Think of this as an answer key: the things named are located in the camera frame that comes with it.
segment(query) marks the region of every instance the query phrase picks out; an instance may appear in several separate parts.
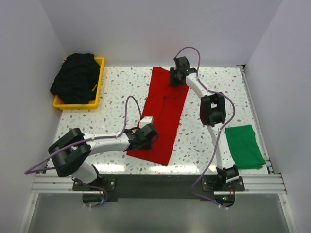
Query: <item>metal frame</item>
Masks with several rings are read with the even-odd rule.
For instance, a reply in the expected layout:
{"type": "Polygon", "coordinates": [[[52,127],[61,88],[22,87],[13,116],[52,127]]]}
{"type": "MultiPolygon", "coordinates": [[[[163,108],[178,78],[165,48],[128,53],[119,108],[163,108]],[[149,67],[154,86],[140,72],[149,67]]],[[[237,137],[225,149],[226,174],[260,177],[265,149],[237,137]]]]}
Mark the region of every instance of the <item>metal frame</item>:
{"type": "Polygon", "coordinates": [[[285,220],[287,223],[287,227],[288,227],[290,233],[298,233],[298,228],[296,226],[292,210],[290,209],[290,207],[288,205],[287,195],[286,194],[279,194],[278,197],[280,198],[282,210],[283,210],[284,217],[285,217],[285,220]]]}
{"type": "MultiPolygon", "coordinates": [[[[282,175],[242,175],[245,191],[242,194],[286,194],[282,175]]],[[[71,177],[60,178],[56,174],[37,174],[32,193],[98,193],[98,191],[73,191],[71,177]]],[[[215,194],[227,194],[219,191],[215,194]]]]}
{"type": "Polygon", "coordinates": [[[31,193],[28,199],[23,220],[21,222],[19,233],[27,233],[34,216],[35,206],[37,204],[39,193],[31,193]]]}
{"type": "MultiPolygon", "coordinates": [[[[287,192],[281,174],[274,174],[268,152],[261,133],[258,117],[250,95],[249,87],[246,81],[245,72],[242,66],[238,66],[241,71],[242,79],[245,84],[246,93],[249,99],[249,104],[254,116],[256,128],[259,133],[259,141],[264,152],[264,159],[267,162],[269,175],[242,175],[245,191],[236,192],[238,194],[279,194],[282,210],[288,225],[290,233],[297,233],[297,227],[294,222],[293,214],[288,206],[287,192]]],[[[19,233],[27,233],[31,224],[31,220],[35,211],[39,193],[97,193],[95,191],[73,191],[73,181],[71,177],[60,178],[56,174],[36,174],[33,186],[31,188],[30,198],[26,207],[26,211],[22,220],[19,233]]],[[[229,192],[215,191],[214,194],[228,194],[229,192]]]]}

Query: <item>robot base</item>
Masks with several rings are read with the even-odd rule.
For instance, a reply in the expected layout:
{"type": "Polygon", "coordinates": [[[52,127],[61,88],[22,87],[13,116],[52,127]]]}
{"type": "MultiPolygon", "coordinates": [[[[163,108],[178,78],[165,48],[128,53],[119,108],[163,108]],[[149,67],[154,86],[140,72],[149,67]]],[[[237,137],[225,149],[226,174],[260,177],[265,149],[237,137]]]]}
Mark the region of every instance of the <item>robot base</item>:
{"type": "MultiPolygon", "coordinates": [[[[215,186],[217,175],[204,175],[202,182],[193,189],[194,192],[216,200],[214,191],[230,192],[244,191],[242,177],[233,183],[227,183],[222,187],[215,186]]],[[[110,202],[118,201],[118,198],[145,198],[145,199],[199,199],[190,191],[190,187],[196,181],[198,175],[100,175],[95,183],[90,185],[102,186],[109,194],[110,202]]],[[[73,191],[98,191],[74,182],[73,191]]],[[[102,195],[83,194],[84,203],[100,202],[102,195]]]]}

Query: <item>red cloth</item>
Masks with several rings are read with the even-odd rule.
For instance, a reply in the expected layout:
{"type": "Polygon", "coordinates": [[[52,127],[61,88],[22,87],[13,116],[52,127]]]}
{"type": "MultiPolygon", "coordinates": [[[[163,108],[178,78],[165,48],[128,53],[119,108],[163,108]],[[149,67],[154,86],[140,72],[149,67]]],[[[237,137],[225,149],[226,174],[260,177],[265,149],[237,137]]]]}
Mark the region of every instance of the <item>red cloth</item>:
{"type": "Polygon", "coordinates": [[[162,165],[169,163],[187,92],[187,85],[170,86],[168,70],[153,68],[142,116],[154,117],[153,124],[159,131],[159,138],[151,150],[128,151],[127,155],[162,165]]]}

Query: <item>green cloth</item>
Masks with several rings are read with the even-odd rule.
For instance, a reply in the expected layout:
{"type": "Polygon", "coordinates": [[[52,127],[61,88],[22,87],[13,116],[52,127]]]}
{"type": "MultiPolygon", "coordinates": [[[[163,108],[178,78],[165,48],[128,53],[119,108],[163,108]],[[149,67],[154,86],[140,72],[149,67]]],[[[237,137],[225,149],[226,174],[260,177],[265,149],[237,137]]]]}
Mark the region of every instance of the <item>green cloth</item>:
{"type": "Polygon", "coordinates": [[[230,152],[238,169],[260,169],[266,163],[251,125],[226,128],[230,152]]]}

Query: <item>cable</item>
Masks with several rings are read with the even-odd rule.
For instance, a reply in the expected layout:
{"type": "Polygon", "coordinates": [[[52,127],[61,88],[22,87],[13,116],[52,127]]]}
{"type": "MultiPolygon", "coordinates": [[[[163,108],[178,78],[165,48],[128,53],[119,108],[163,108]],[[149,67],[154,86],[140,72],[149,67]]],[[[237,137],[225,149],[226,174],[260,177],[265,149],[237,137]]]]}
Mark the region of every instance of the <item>cable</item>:
{"type": "Polygon", "coordinates": [[[82,185],[84,185],[85,187],[88,187],[88,188],[94,188],[94,189],[97,189],[97,190],[100,190],[102,191],[103,193],[105,193],[105,198],[102,199],[101,203],[99,204],[96,204],[96,205],[89,205],[90,208],[96,208],[96,207],[100,207],[102,205],[104,205],[106,202],[107,202],[107,199],[108,199],[108,192],[104,189],[104,188],[99,188],[99,187],[96,187],[96,186],[91,186],[91,185],[88,185],[86,183],[84,183],[83,181],[77,179],[82,185]]]}
{"type": "Polygon", "coordinates": [[[122,135],[122,133],[124,133],[125,131],[125,128],[126,128],[126,121],[127,121],[127,104],[128,104],[128,101],[129,99],[132,98],[136,105],[137,105],[137,108],[138,108],[138,111],[139,111],[139,116],[140,116],[140,119],[141,119],[141,111],[140,111],[140,107],[139,107],[139,104],[137,102],[137,100],[135,99],[134,96],[128,96],[127,99],[126,99],[126,103],[125,103],[125,117],[124,117],[124,125],[123,125],[123,129],[121,130],[121,132],[117,135],[117,136],[97,136],[97,137],[94,137],[93,138],[88,138],[88,139],[83,139],[83,140],[80,140],[80,141],[77,141],[77,142],[74,142],[74,143],[71,143],[65,147],[62,147],[60,148],[59,150],[53,152],[52,154],[50,154],[49,156],[47,156],[45,159],[42,159],[39,163],[33,165],[31,168],[29,168],[28,170],[26,170],[24,172],[25,175],[28,175],[28,174],[31,174],[31,173],[36,173],[36,172],[41,172],[41,171],[47,171],[47,170],[53,170],[55,169],[54,167],[48,167],[48,168],[42,168],[42,169],[36,169],[34,170],[35,168],[37,168],[38,166],[40,166],[41,164],[43,164],[44,162],[48,161],[49,159],[51,159],[52,157],[54,157],[55,155],[57,155],[58,153],[64,151],[64,150],[67,150],[73,146],[78,146],[82,143],[85,143],[85,142],[89,142],[89,141],[92,141],[92,140],[98,140],[98,139],[113,139],[113,138],[117,138],[117,137],[120,137],[122,135]]]}
{"type": "Polygon", "coordinates": [[[231,187],[231,190],[230,190],[229,196],[231,195],[232,190],[233,190],[233,196],[235,197],[235,186],[234,186],[234,185],[232,185],[232,187],[231,187]]]}
{"type": "Polygon", "coordinates": [[[135,101],[135,103],[136,103],[136,105],[137,105],[137,108],[138,108],[138,111],[139,111],[139,117],[140,117],[139,120],[141,120],[141,111],[140,111],[140,107],[139,107],[139,104],[138,104],[137,100],[134,98],[134,96],[128,96],[127,99],[126,99],[126,102],[125,102],[124,125],[123,125],[123,129],[122,129],[121,132],[118,134],[118,137],[120,137],[120,136],[122,135],[122,133],[124,133],[124,130],[125,130],[125,127],[126,127],[127,104],[128,104],[128,101],[129,101],[130,98],[132,98],[132,99],[135,101]]]}
{"type": "MultiPolygon", "coordinates": [[[[198,194],[198,193],[193,192],[193,188],[194,188],[194,187],[199,183],[199,181],[203,178],[204,174],[206,173],[206,171],[208,170],[209,166],[211,165],[211,163],[212,163],[212,161],[213,161],[213,159],[214,159],[214,157],[215,157],[216,151],[217,151],[217,147],[218,147],[218,143],[219,143],[220,134],[221,134],[221,132],[222,132],[222,129],[223,129],[227,124],[229,124],[229,123],[232,121],[233,117],[235,116],[235,112],[236,112],[236,110],[235,110],[235,105],[234,105],[233,101],[232,101],[228,96],[224,95],[223,93],[220,93],[220,92],[217,92],[217,91],[208,90],[208,88],[207,88],[207,87],[202,83],[202,81],[199,79],[199,68],[200,68],[200,63],[201,63],[201,55],[200,55],[199,50],[197,50],[195,47],[187,46],[187,47],[182,48],[182,49],[177,53],[177,55],[175,56],[175,58],[176,58],[176,57],[179,55],[179,53],[180,53],[181,51],[183,51],[184,49],[193,49],[193,50],[195,50],[195,51],[198,53],[199,59],[198,59],[198,66],[197,66],[196,78],[197,78],[197,81],[199,82],[199,84],[200,84],[207,92],[210,92],[210,93],[213,93],[213,94],[218,94],[218,95],[221,95],[221,96],[223,96],[224,98],[226,98],[226,99],[230,102],[230,104],[232,105],[232,108],[233,108],[233,114],[232,114],[231,118],[230,118],[228,121],[226,121],[225,124],[223,124],[223,126],[219,129],[219,132],[218,132],[218,135],[217,135],[217,138],[216,138],[216,142],[215,142],[214,152],[213,152],[213,155],[212,155],[212,157],[211,157],[211,159],[210,159],[210,162],[208,163],[207,167],[204,169],[204,171],[202,172],[202,174],[199,176],[199,178],[193,183],[193,185],[192,185],[191,188],[190,188],[190,189],[191,189],[191,193],[194,194],[194,195],[196,195],[197,197],[200,197],[200,198],[209,200],[209,201],[211,201],[211,202],[217,204],[217,205],[220,206],[220,207],[226,208],[225,206],[220,205],[220,204],[217,203],[215,200],[213,200],[213,199],[211,199],[211,198],[209,198],[209,197],[206,197],[206,196],[203,196],[203,195],[200,195],[200,194],[198,194]]],[[[231,215],[231,212],[230,212],[230,211],[229,211],[229,213],[230,213],[230,216],[231,216],[231,225],[230,225],[230,229],[229,229],[229,232],[230,232],[230,231],[231,231],[231,228],[232,228],[232,221],[233,221],[233,219],[232,219],[232,215],[231,215]]]]}

